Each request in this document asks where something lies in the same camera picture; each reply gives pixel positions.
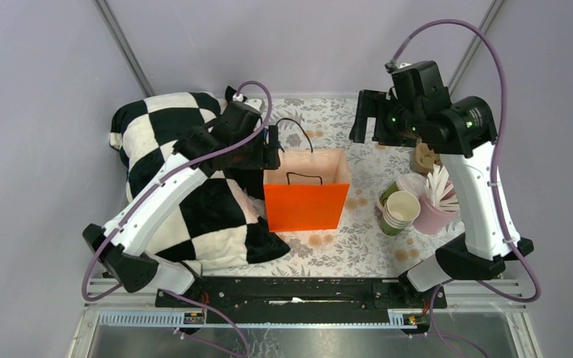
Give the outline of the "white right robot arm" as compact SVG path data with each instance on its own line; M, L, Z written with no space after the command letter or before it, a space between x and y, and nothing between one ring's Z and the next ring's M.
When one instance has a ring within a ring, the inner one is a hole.
M435 285L451 279L490 280L505 270L507 261L530 254L534 245L516 230L492 164L498 131L488 103L477 96L452 101L433 61L396 69L391 77L387 91L359 92L350 140L364 142L368 120L374 119L373 140L381 145L427 144L448 170L465 226L458 237L401 275L399 300L417 307Z

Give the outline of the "green paper coffee cup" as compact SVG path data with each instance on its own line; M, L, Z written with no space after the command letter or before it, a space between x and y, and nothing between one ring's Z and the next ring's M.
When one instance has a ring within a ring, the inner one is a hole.
M390 186L388 186L378 197L377 206L379 210L383 210L385 203L387 202L388 198L391 194L398 192L400 189L398 188L398 184L394 181Z

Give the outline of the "white plastic cup lid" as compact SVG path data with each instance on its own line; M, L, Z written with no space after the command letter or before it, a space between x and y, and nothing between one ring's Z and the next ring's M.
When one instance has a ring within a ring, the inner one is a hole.
M417 199L425 193L426 178L415 172L399 175L395 181L397 188L401 191L409 192Z

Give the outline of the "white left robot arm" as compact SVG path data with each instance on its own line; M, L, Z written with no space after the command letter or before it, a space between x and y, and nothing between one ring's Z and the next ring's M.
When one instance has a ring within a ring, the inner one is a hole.
M96 263L105 265L109 271L112 270L111 255L108 254L106 260L103 260L101 256L108 245L113 245L114 248L119 249L119 258L122 263L135 259L138 263L146 264L146 282L137 284L138 291L145 287L171 291L173 297L185 307L191 307L199 302L202 288L199 283L195 282L195 273L180 263L149 255L145 252L145 248L172 210L208 179L198 165L241 148L261 134L262 130L269 125L272 107L272 100L269 99L266 117L259 127L246 138L227 148L194 160L188 160L181 154L174 154L164 164L161 175L153 179L122 212L102 227L90 224L85 228L83 238L93 250L93 258L87 266L81 287L85 301L101 300L115 290L111 288L97 296L91 296L88 293L88 285Z

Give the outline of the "orange paper bag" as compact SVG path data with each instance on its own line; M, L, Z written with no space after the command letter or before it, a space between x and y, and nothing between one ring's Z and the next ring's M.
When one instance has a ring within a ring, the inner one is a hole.
M271 232L331 230L339 225L351 185L341 148L285 149L277 169L263 172L266 220Z

